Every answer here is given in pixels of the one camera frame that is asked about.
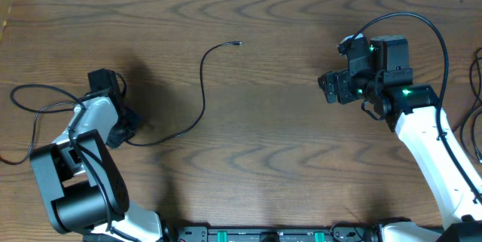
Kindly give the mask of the black cable blue connector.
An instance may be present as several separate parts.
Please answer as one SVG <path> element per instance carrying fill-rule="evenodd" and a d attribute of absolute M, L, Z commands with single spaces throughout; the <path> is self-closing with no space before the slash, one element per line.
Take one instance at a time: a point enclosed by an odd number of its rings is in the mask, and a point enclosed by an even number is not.
<path fill-rule="evenodd" d="M 468 80 L 471 92 L 474 95 L 474 102 L 471 108 L 463 116 L 462 120 L 456 125 L 459 132 L 459 140 L 462 150 L 470 157 L 476 164 L 481 165 L 481 149 L 477 146 L 475 128 L 477 120 L 481 119 L 481 48 L 479 47 L 474 52 L 474 59 L 468 69 Z M 468 129 L 471 147 L 465 141 L 465 130 Z"/>

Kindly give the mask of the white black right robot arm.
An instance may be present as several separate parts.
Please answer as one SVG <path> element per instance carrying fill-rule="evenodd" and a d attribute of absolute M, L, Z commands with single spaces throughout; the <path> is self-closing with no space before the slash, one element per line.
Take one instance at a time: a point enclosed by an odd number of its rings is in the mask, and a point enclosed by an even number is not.
<path fill-rule="evenodd" d="M 328 103 L 361 100 L 407 146 L 438 205 L 443 231 L 409 219 L 387 219 L 364 233 L 365 241 L 479 241 L 481 177 L 457 142 L 439 98 L 428 84 L 414 84 L 403 35 L 346 39 L 338 46 L 347 69 L 326 72 L 318 83 Z"/>

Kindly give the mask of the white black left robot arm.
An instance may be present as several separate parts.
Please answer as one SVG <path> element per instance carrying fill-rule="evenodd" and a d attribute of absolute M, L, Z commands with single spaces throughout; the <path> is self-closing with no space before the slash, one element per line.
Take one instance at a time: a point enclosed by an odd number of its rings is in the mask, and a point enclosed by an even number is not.
<path fill-rule="evenodd" d="M 67 128 L 30 158 L 50 224 L 93 241 L 160 241 L 160 217 L 130 200 L 108 151 L 134 136 L 139 116 L 124 105 L 119 74 L 99 69 L 88 80 Z"/>

